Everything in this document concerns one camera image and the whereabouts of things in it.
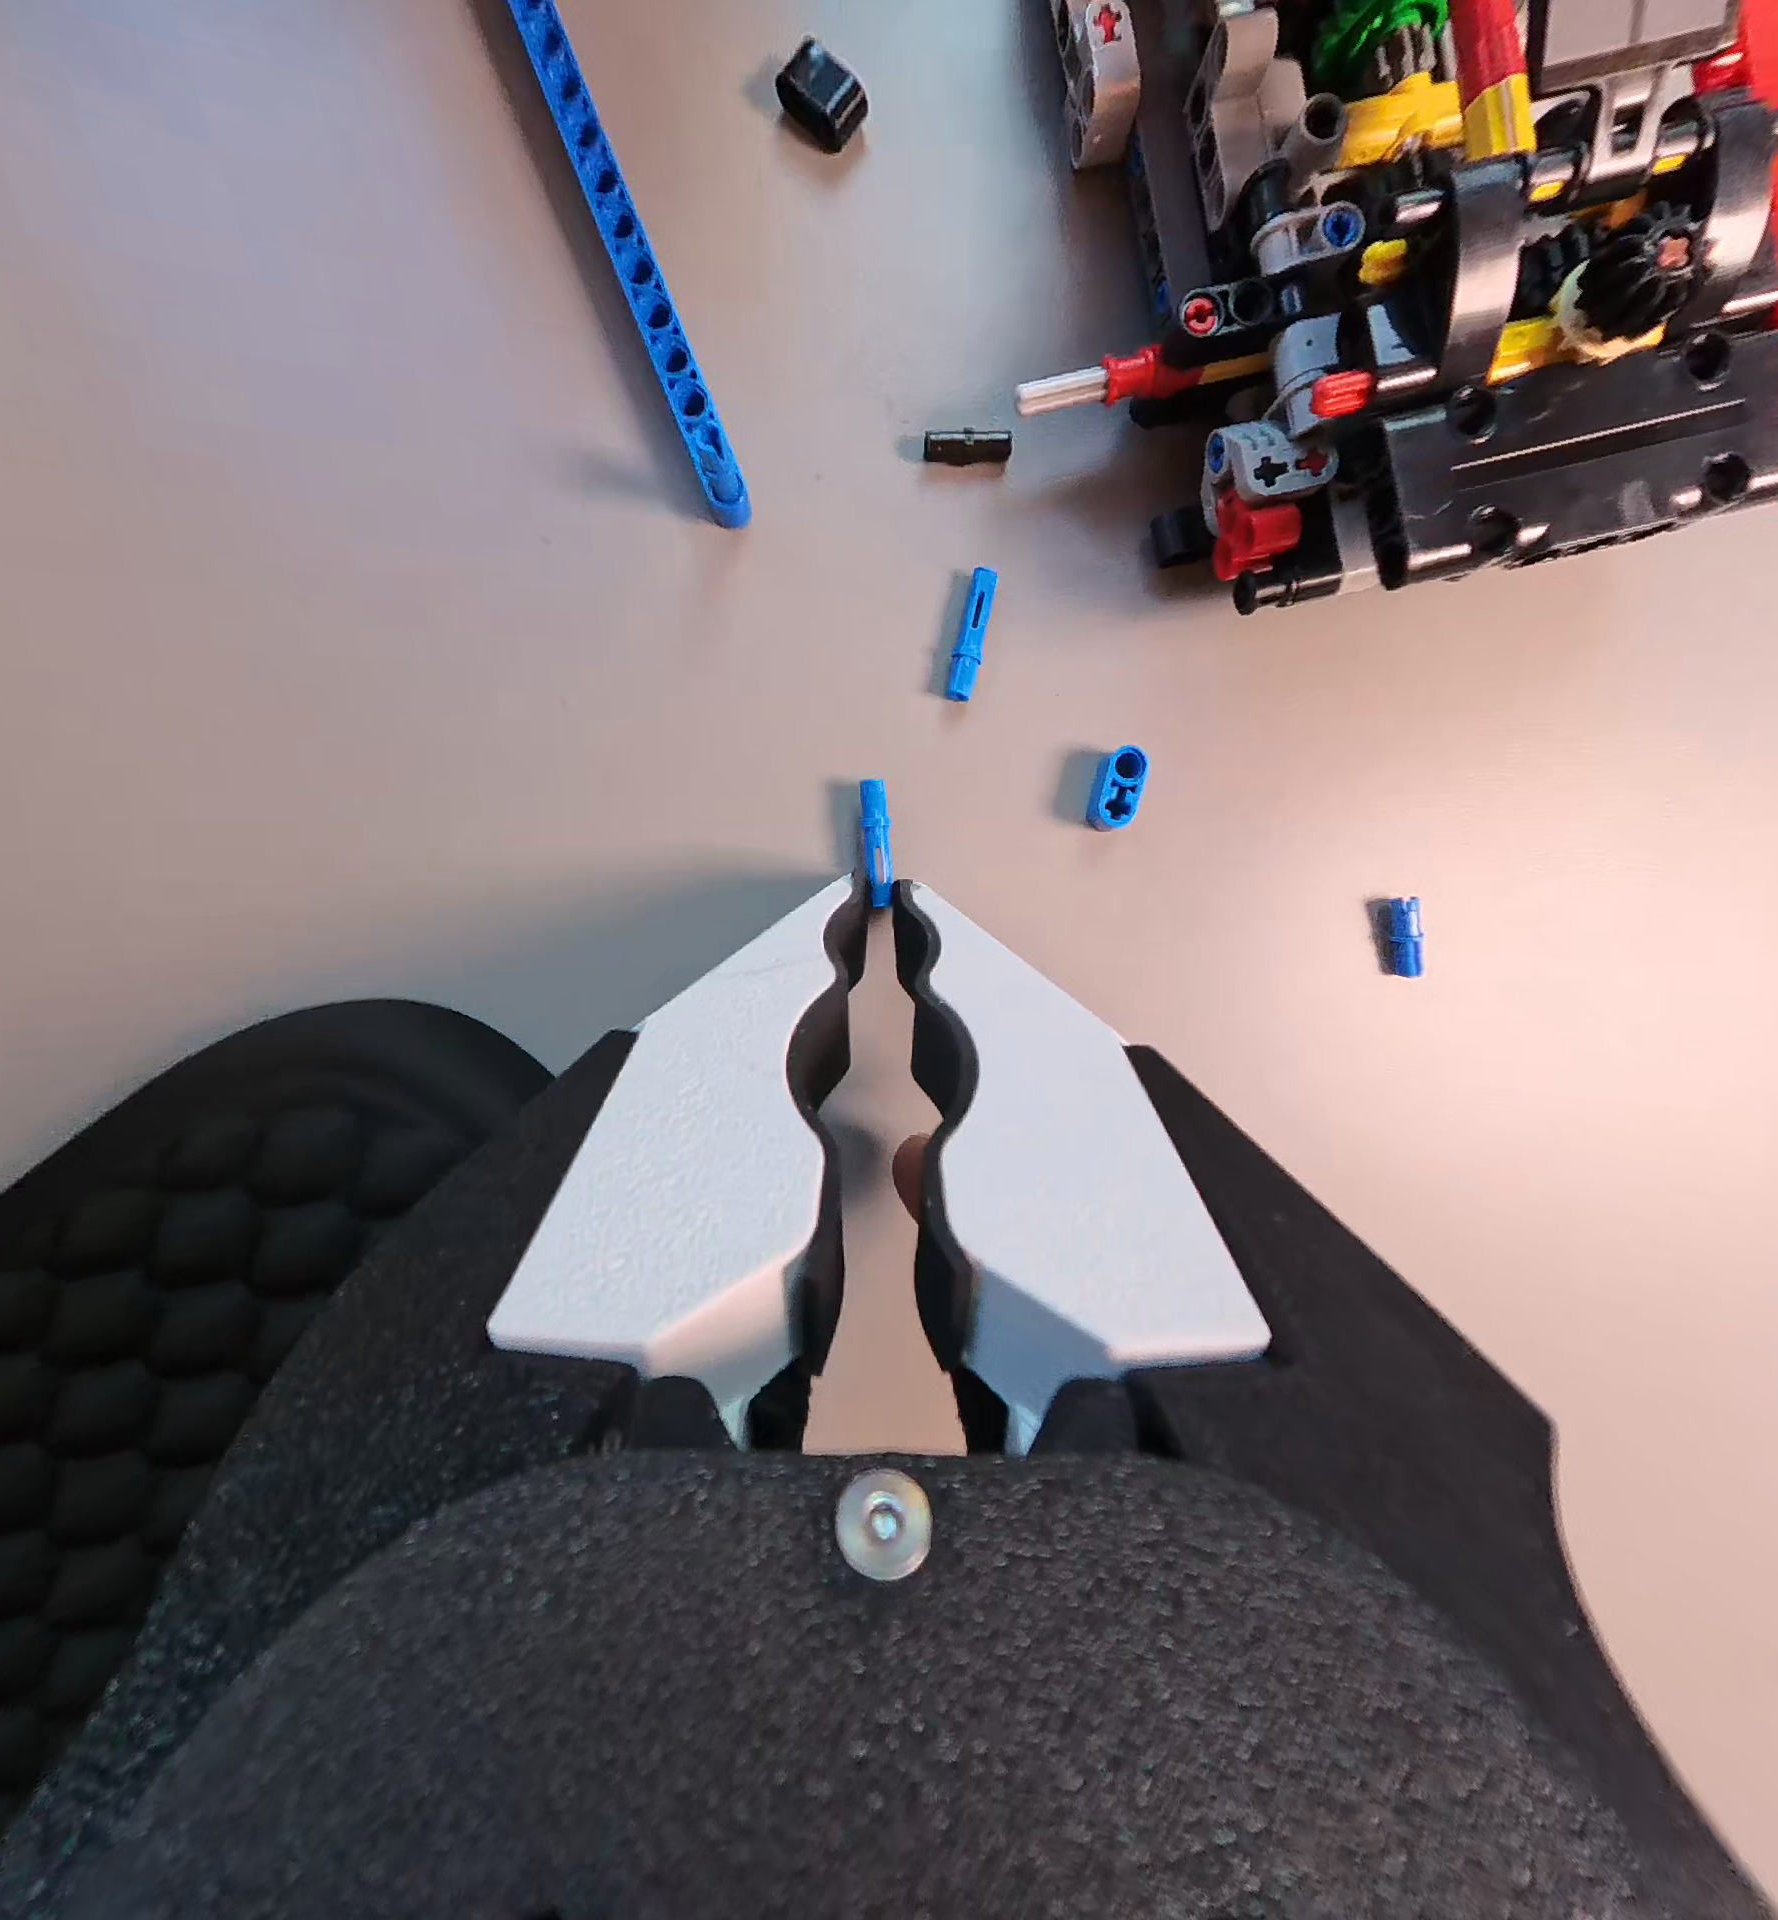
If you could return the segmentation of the partly built lego car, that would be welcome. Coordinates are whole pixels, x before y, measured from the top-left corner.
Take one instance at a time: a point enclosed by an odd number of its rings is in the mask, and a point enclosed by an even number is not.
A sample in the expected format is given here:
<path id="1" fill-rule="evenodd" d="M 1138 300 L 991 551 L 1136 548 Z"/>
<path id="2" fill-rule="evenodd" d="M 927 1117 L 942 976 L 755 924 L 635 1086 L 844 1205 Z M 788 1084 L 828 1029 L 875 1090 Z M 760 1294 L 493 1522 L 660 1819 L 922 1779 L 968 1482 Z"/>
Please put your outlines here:
<path id="1" fill-rule="evenodd" d="M 1238 612 L 1778 499 L 1778 3 L 1049 3 L 1153 335 L 1016 387 L 1206 434 Z"/>

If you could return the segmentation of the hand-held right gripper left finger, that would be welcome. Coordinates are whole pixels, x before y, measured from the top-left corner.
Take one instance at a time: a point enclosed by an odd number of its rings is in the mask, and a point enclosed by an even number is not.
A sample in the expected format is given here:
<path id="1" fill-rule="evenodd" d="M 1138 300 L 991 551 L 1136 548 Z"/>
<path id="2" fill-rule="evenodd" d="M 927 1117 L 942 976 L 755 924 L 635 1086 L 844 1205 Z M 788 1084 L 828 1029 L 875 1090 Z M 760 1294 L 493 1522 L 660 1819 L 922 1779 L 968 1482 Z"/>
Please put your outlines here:
<path id="1" fill-rule="evenodd" d="M 510 1355 L 707 1388 L 728 1437 L 792 1445 L 841 1308 L 838 1156 L 868 892 L 835 879 L 640 1020 L 487 1314 Z"/>

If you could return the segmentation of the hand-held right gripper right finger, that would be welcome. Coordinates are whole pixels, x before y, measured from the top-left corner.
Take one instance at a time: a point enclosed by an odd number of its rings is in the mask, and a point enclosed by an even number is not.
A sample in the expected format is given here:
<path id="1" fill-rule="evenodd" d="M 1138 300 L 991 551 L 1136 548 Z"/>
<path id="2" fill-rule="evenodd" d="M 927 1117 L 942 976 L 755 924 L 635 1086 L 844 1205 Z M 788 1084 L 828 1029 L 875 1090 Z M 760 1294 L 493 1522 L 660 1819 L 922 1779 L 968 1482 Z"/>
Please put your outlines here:
<path id="1" fill-rule="evenodd" d="M 1031 1452 L 1078 1377 L 1269 1347 L 1116 1029 L 932 887 L 897 884 L 918 1167 L 918 1317 L 971 1452 Z"/>

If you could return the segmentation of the long blue lego beam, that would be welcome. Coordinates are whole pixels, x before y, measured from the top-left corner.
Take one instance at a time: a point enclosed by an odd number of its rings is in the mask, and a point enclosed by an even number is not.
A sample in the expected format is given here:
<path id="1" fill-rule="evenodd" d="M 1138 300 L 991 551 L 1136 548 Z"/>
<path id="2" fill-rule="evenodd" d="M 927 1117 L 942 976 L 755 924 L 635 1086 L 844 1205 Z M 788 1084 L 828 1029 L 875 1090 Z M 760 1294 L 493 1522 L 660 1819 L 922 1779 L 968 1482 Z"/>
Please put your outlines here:
<path id="1" fill-rule="evenodd" d="M 750 521 L 742 464 L 714 405 L 707 378 L 688 342 L 670 285 L 631 197 L 620 156 L 607 138 L 593 91 L 566 33 L 557 3 L 508 3 L 517 36 L 536 74 L 541 101 L 566 158 L 584 193 L 593 231 L 653 371 L 664 411 L 695 469 L 695 485 L 715 524 L 738 529 Z"/>

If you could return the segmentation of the black office chair seat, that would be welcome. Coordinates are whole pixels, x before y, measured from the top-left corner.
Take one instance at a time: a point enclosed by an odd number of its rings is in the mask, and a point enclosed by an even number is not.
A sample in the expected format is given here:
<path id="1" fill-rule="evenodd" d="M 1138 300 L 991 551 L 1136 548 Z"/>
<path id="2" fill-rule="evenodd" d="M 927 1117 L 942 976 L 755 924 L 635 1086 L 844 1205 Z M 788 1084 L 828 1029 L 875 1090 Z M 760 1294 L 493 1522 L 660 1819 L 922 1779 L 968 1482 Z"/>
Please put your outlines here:
<path id="1" fill-rule="evenodd" d="M 544 1084 L 463 1011 L 340 1001 L 196 1049 L 0 1193 L 0 1837 L 300 1335 Z"/>

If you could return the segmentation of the small black curved lego piece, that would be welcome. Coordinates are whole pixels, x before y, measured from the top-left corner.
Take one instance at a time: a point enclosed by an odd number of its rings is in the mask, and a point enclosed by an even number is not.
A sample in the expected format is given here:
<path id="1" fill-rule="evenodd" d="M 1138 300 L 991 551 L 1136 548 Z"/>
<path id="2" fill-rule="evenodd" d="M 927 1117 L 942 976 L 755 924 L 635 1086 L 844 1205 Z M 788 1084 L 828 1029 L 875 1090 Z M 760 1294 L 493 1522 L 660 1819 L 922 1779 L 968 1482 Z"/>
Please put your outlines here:
<path id="1" fill-rule="evenodd" d="M 800 39 L 772 86 L 781 113 L 831 156 L 841 153 L 868 118 L 862 80 L 817 36 Z"/>

